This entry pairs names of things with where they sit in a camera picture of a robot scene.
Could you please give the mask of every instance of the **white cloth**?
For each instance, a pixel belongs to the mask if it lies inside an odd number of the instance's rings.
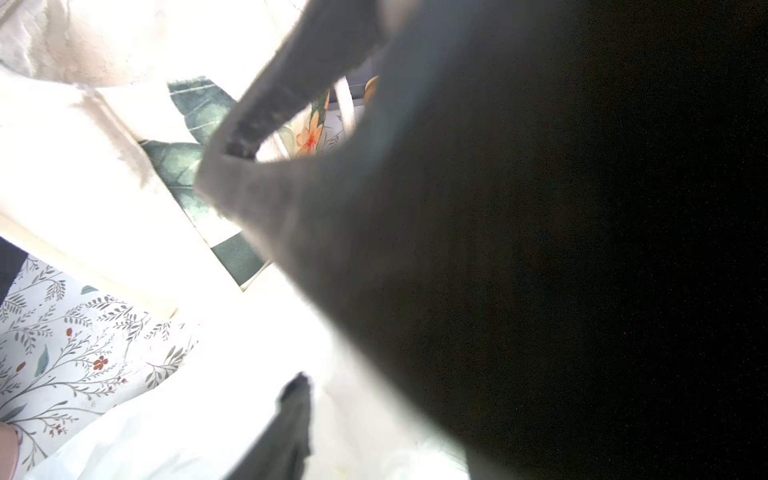
[[[239,287],[92,88],[0,71],[0,233],[168,318]]]
[[[112,409],[30,480],[225,478],[297,372],[313,382],[306,480],[467,478],[461,450],[267,267],[179,371]]]

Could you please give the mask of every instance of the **orange flower print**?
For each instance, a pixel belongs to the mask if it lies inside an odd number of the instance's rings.
[[[319,120],[320,115],[315,112],[310,121],[310,127],[305,127],[304,130],[296,136],[296,144],[299,145],[299,155],[313,154],[317,150],[317,144],[320,142],[320,135],[323,133],[323,126],[317,126]]]
[[[104,366],[107,365],[108,362],[109,362],[109,360],[105,359],[103,355],[98,357],[98,360],[96,360],[94,362],[94,370],[101,370],[101,369],[103,369]]]

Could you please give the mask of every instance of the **white fabric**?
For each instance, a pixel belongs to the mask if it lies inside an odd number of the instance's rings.
[[[276,267],[267,267],[244,297],[220,311],[176,374],[90,424],[27,478],[225,478],[300,371],[313,382],[306,480],[467,478],[460,450],[377,376]]]
[[[0,104],[3,237],[159,319],[240,293],[99,93],[0,71]]]
[[[341,120],[344,125],[344,131],[351,135],[355,131],[355,105],[352,100],[352,93],[349,91],[349,83],[346,77],[341,77],[334,85],[336,98],[339,99],[339,110],[341,111]]]
[[[30,78],[114,87],[204,74],[239,98],[306,0],[15,0],[0,60]]]

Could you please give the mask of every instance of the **beige fabric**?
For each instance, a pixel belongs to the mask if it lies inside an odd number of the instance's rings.
[[[6,72],[0,104],[0,234],[159,316],[240,293],[99,93]]]
[[[6,2],[0,16],[0,61],[8,67],[0,73],[0,235],[158,318],[183,303],[239,293],[135,141],[194,142],[167,81],[205,75],[239,98],[303,4]],[[304,117],[293,130],[309,123]],[[261,157],[297,149],[287,151],[277,139]],[[214,244],[239,231],[221,225]]]

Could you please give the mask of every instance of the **leaf print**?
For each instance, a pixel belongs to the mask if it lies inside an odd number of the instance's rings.
[[[194,192],[191,192],[190,189],[169,188],[168,190],[174,195],[177,203],[190,220],[192,220],[192,223],[197,225],[209,217],[217,217],[217,213],[210,207],[210,205],[203,202],[194,194]]]
[[[27,257],[27,260],[24,261],[24,271],[25,272],[31,272],[33,270],[40,270],[40,260],[32,257]]]
[[[10,412],[6,413],[6,414],[5,414],[5,415],[3,415],[3,417],[0,419],[0,422],[7,422],[8,420],[11,420],[11,419],[13,419],[13,418],[14,418],[14,417],[16,417],[16,416],[17,416],[19,413],[21,413],[21,412],[22,412],[22,410],[24,409],[24,407],[26,407],[26,406],[27,406],[27,404],[25,403],[24,405],[18,406],[18,407],[16,407],[15,409],[11,410]]]
[[[192,187],[194,175],[203,158],[202,145],[149,140],[141,142],[141,148],[147,152],[163,183],[168,186]]]
[[[91,326],[91,321],[82,312],[85,303],[81,303],[77,306],[73,306],[64,314],[64,323],[74,323],[75,325]]]
[[[66,291],[65,280],[51,280],[51,284],[45,289],[45,301],[53,300],[54,297],[56,300],[63,300]]]
[[[134,311],[134,307],[128,306],[125,303],[120,303],[113,310],[110,310],[109,312],[101,314],[96,320],[100,322],[104,322],[104,321],[115,322],[120,318],[129,317],[130,315],[132,315],[133,311]]]
[[[5,341],[0,342],[0,349],[2,348],[3,343],[5,343]],[[26,362],[21,362],[15,369],[12,362],[13,359],[11,362],[8,361],[8,356],[3,356],[2,359],[0,359],[0,396],[7,393],[13,393],[14,390],[22,386],[20,382],[15,382],[14,380],[18,376],[18,373],[24,368]]]
[[[321,93],[317,98],[312,100],[312,108],[310,109],[310,118],[317,113],[319,117],[319,124],[323,125],[326,121],[326,112],[328,111],[328,101],[331,99],[331,90],[326,90]]]
[[[341,135],[344,134],[344,130],[341,130],[339,133],[333,135],[331,138],[326,138],[326,143],[323,145],[324,151],[331,151],[334,148],[339,146],[339,142],[341,141]]]
[[[28,355],[37,347],[39,337],[49,337],[52,334],[51,328],[46,325],[20,326],[15,329],[14,340],[24,346],[25,353]]]
[[[112,303],[117,303],[118,301],[115,298],[112,298],[109,295],[104,296],[104,299],[102,300],[101,297],[98,297],[96,300],[91,300],[90,302],[86,302],[85,306],[88,308],[95,308],[96,310],[103,310],[110,306]]]
[[[283,125],[282,127],[277,129],[277,134],[280,136],[280,140],[283,142],[283,145],[285,145],[286,151],[288,154],[293,155],[296,153],[296,134],[293,133],[293,130]]]
[[[156,336],[158,333],[160,333],[163,337],[163,340],[168,340],[168,336],[170,335],[170,323],[169,322],[163,322],[158,323],[154,326],[151,332],[149,332],[144,339],[149,340],[150,338]]]
[[[187,129],[201,145],[208,142],[235,105],[227,92],[205,77],[171,82],[168,91],[170,99],[184,116]]]
[[[8,313],[18,315],[22,312],[22,309],[26,308],[27,302],[24,295],[16,293],[15,295],[7,296],[0,306],[0,319],[5,321]]]
[[[163,380],[167,379],[172,373],[176,372],[185,356],[186,353],[184,352],[183,347],[176,349],[176,346],[173,346],[165,356],[165,360],[162,365],[154,365],[147,362],[147,365],[152,367],[152,371],[144,380],[144,382],[147,384],[147,389],[153,389],[154,387],[160,385]]]
[[[39,377],[42,375],[42,373],[45,371],[46,368],[48,368],[48,346],[45,346],[45,349],[43,350],[43,353],[40,355],[40,358],[38,359],[38,369],[35,370],[35,377]]]

